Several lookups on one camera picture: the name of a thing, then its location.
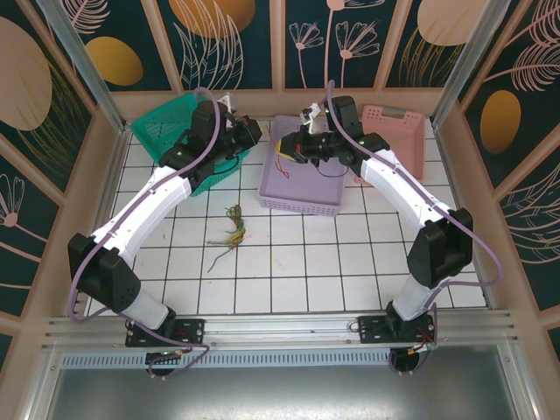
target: beige circle shape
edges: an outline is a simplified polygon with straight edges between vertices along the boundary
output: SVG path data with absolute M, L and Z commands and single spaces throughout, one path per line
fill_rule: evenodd
M 17 130 L 43 123 L 53 97 L 49 62 L 22 28 L 0 17 L 0 120 Z
M 488 0 L 423 0 L 418 31 L 435 46 L 459 46 L 469 40 Z
M 498 155 L 514 141 L 522 119 L 517 97 L 507 90 L 494 92 L 486 101 L 480 118 L 480 138 L 484 148 Z
M 208 27 L 208 24 L 211 24 L 218 31 L 218 13 L 214 2 L 224 18 L 226 16 L 232 18 L 238 32 L 249 26 L 255 15 L 255 0 L 169 0 L 169 5 L 186 29 L 201 37 L 216 38 L 215 32 Z M 201 13 L 200 7 L 205 7 L 208 14 Z
M 134 50 L 120 39 L 94 38 L 86 44 L 86 50 L 105 81 L 130 86 L 142 79 L 142 62 Z

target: flower illustration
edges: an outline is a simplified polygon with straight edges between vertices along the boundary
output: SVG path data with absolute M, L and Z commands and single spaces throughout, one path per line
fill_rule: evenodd
M 331 39 L 331 27 L 333 26 L 333 13 L 344 9 L 364 9 L 375 7 L 385 3 L 385 0 L 326 0 L 326 5 L 330 9 L 329 20 L 326 24 L 325 42 L 325 88 L 329 82 L 329 45 Z
M 348 32 L 348 22 L 337 24 L 336 41 L 339 44 L 340 57 L 342 58 L 342 70 L 340 72 L 340 87 L 344 87 L 344 66 L 347 60 L 358 57 L 367 57 L 379 52 L 379 42 L 375 42 L 377 32 L 375 23 L 354 24 Z
M 385 0 L 326 0 L 326 5 L 332 11 L 341 11 L 343 9 L 360 9 L 364 7 L 379 6 L 385 3 Z
M 35 239 L 46 242 L 45 238 L 39 236 L 38 234 L 34 234 L 18 224 L 18 214 L 24 200 L 24 192 L 25 182 L 22 179 L 14 177 L 13 183 L 10 183 L 8 176 L 5 173 L 0 175 L 0 227 L 17 228 Z M 36 263 L 41 261 L 41 259 L 35 255 L 28 254 L 21 249 L 14 248 L 1 241 L 0 248 L 7 249 L 14 254 L 27 258 L 28 260 L 32 260 Z
M 0 175 L 0 225 L 13 228 L 18 224 L 18 212 L 24 199 L 25 182 L 14 177 L 13 186 L 3 173 Z
M 299 72 L 301 73 L 301 81 L 304 83 L 304 88 L 307 89 L 305 83 L 304 67 L 301 60 L 301 50 L 306 48 L 314 48 L 323 45 L 323 37 L 320 37 L 320 31 L 317 27 L 317 22 L 314 24 L 299 24 L 294 23 L 289 26 L 291 39 L 297 48 L 297 57 L 299 58 Z

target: teal plastic basket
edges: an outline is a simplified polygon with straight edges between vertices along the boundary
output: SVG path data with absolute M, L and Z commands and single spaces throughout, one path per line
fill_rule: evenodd
M 198 103 L 194 94 L 185 94 L 154 109 L 132 123 L 132 132 L 155 162 L 159 162 L 186 129 L 191 128 L 191 117 Z M 215 166 L 218 175 L 206 178 L 191 195 L 197 196 L 216 185 L 241 168 L 242 160 L 249 154 L 246 150 L 239 161 L 225 160 Z

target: white tiled floor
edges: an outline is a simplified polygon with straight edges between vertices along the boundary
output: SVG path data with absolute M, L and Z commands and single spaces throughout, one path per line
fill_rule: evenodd
M 454 207 L 452 190 L 433 132 L 426 124 L 424 184 Z M 261 207 L 260 184 L 268 135 L 243 160 L 241 170 L 210 192 L 191 197 L 167 215 L 136 255 L 143 287 L 180 315 L 366 311 L 385 308 L 409 273 L 406 253 L 414 235 L 373 187 L 346 176 L 339 216 L 287 213 Z M 114 214 L 151 174 L 153 163 L 133 138 Z M 233 224 L 225 208 L 240 203 L 247 233 L 224 255 L 207 244 L 228 237 Z M 478 281 L 473 265 L 458 280 Z M 452 286 L 439 307 L 480 307 L 479 288 Z M 89 312 L 99 309 L 93 302 Z

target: plastic basket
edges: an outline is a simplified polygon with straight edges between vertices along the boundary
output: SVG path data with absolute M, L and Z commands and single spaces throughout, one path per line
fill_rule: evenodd
M 191 117 L 198 106 L 194 94 L 185 94 L 154 109 L 132 123 L 132 132 L 154 161 L 159 162 L 186 129 L 191 128 Z M 206 178 L 193 192 L 197 196 L 241 168 L 249 150 L 239 155 L 239 161 L 224 161 L 215 166 L 219 175 Z
M 416 179 L 424 178 L 424 120 L 417 112 L 366 105 L 361 116 L 365 134 L 377 133 L 391 146 Z
M 272 123 L 272 139 L 277 142 L 298 131 L 300 125 L 298 116 L 277 116 Z M 259 188 L 261 206 L 304 214 L 337 215 L 345 177 L 326 178 L 312 164 L 298 164 L 280 157 L 283 169 L 290 176 L 286 178 L 277 170 L 276 159 L 274 144 L 270 143 Z M 331 159 L 326 163 L 321 162 L 320 169 L 323 173 L 338 175 L 344 173 L 346 168 L 338 159 Z

